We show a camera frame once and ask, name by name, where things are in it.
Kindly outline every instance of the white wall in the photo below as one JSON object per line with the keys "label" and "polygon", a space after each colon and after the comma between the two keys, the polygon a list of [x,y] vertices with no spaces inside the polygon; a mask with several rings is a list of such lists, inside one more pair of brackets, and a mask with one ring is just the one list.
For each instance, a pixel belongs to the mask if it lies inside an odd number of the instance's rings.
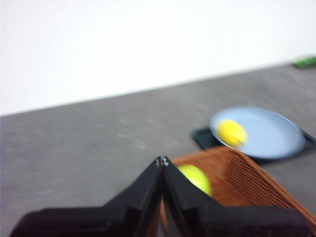
{"label": "white wall", "polygon": [[1,114],[315,52],[315,0],[2,0]]}

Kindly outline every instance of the green object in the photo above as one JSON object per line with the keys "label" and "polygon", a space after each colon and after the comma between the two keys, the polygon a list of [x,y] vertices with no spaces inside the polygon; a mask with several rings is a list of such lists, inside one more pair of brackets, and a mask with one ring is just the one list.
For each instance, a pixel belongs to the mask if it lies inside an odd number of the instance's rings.
{"label": "green object", "polygon": [[298,68],[304,68],[304,67],[316,65],[316,56],[298,60],[294,62],[294,65]]}
{"label": "green object", "polygon": [[204,174],[202,170],[191,164],[184,164],[178,168],[184,174],[184,176],[190,180],[191,183],[193,183],[207,195],[212,196],[211,184],[206,174]]}

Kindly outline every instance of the gray tabletop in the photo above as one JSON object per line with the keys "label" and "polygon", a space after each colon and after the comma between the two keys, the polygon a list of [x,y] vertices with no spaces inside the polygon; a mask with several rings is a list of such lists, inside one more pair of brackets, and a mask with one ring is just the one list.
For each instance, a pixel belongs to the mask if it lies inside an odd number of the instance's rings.
{"label": "gray tabletop", "polygon": [[[190,133],[226,107],[270,109],[316,136],[315,80],[286,65],[2,117],[1,236],[32,210],[103,205],[158,155],[198,151]],[[263,168],[316,215],[316,153]]]}

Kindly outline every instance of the blue plate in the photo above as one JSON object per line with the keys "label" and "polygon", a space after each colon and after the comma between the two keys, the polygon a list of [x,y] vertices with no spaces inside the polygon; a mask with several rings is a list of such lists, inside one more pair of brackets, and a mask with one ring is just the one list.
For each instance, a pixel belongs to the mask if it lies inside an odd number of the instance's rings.
{"label": "blue plate", "polygon": [[247,142],[238,149],[253,158],[287,158],[304,147],[305,139],[297,125],[282,115],[256,107],[229,108],[211,118],[212,134],[226,146],[217,133],[218,125],[225,119],[231,119],[244,128]]}

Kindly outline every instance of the tennis ball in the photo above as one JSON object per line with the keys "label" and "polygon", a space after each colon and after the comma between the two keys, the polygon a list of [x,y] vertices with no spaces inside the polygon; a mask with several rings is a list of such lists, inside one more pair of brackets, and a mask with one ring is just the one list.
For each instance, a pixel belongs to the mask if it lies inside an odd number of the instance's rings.
{"label": "tennis ball", "polygon": [[178,167],[179,170],[199,189],[207,195],[212,196],[211,184],[202,170],[191,164],[185,164]]}
{"label": "tennis ball", "polygon": [[231,147],[239,147],[247,141],[247,134],[242,126],[233,120],[222,121],[217,129],[219,137]]}

